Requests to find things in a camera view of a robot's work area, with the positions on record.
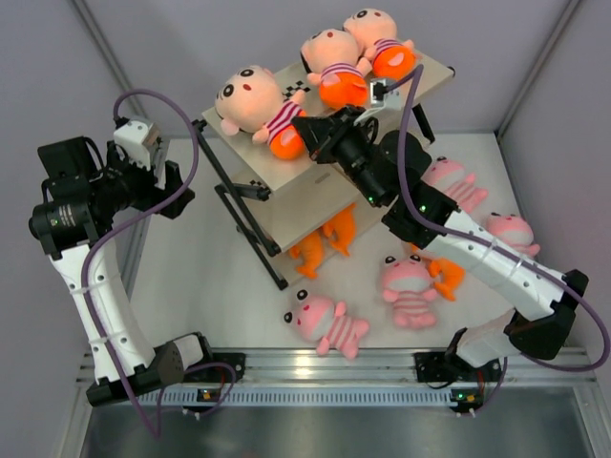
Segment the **black-haired boy doll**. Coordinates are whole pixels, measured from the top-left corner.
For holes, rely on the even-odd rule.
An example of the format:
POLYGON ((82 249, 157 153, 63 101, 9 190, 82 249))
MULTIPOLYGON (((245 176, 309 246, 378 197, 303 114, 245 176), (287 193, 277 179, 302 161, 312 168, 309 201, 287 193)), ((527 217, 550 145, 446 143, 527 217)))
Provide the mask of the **black-haired boy doll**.
POLYGON ((302 89, 286 97, 270 70, 251 65, 225 81, 216 94, 215 110, 226 135, 248 133, 254 144, 266 145, 273 156, 293 160, 305 151, 292 125, 293 118, 306 115, 305 99, 302 89))

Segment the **boy doll orange shorts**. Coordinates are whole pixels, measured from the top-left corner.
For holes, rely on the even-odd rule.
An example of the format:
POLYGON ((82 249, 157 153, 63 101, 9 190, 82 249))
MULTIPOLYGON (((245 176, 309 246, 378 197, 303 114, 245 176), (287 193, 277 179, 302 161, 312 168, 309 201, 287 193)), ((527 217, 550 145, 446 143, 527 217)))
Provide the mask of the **boy doll orange shorts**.
POLYGON ((307 80, 318 89, 322 102, 330 109, 366 104, 369 93, 366 76, 371 65, 349 32, 320 31, 306 40, 300 55, 307 80))

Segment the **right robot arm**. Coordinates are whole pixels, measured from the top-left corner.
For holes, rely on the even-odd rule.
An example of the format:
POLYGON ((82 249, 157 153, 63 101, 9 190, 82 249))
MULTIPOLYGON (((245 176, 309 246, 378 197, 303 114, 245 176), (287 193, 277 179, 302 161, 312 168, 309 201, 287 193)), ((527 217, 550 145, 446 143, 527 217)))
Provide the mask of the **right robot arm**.
POLYGON ((445 356, 447 370, 466 379, 481 366, 520 354, 557 369, 553 360, 573 327, 588 277, 561 273, 518 252, 478 224, 458 203, 428 184, 431 156, 405 126, 369 138, 363 109, 347 106, 330 116, 296 117, 292 124, 316 163, 337 164, 400 240, 451 260, 496 291, 512 307, 506 318, 458 330, 445 356))

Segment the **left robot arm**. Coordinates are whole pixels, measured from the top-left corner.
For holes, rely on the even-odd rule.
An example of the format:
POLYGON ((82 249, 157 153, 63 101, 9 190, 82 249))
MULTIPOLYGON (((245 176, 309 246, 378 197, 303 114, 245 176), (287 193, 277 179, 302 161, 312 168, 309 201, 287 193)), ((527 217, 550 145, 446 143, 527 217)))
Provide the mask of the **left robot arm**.
POLYGON ((165 185, 154 168, 131 162, 110 141, 101 155, 86 136, 41 146, 47 172, 43 201, 29 229, 66 283, 94 358, 91 406, 104 406, 183 382, 209 379, 216 368, 203 336, 189 333, 152 346, 137 324, 116 258, 115 215, 128 208, 177 218, 194 197, 179 165, 164 164, 165 185))

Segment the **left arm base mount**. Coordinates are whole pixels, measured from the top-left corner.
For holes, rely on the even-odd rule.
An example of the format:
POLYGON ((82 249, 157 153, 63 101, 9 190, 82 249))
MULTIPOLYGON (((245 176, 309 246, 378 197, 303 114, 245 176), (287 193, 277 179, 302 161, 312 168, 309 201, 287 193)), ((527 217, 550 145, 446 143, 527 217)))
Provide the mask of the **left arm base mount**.
POLYGON ((221 367, 221 363, 234 369, 236 380, 240 381, 245 373, 246 354, 239 351, 215 351, 211 357, 205 357, 190 366, 182 377, 182 383, 218 384, 232 380, 230 370, 221 367))

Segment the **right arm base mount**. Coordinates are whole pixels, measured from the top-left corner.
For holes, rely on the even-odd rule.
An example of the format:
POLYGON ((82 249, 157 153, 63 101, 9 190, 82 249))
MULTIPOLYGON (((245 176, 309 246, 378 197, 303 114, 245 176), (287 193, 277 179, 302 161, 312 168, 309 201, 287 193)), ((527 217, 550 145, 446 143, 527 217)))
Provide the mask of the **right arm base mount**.
POLYGON ((456 382, 477 380, 477 370, 454 354, 444 351, 417 352, 413 358, 419 383, 447 387, 456 382))

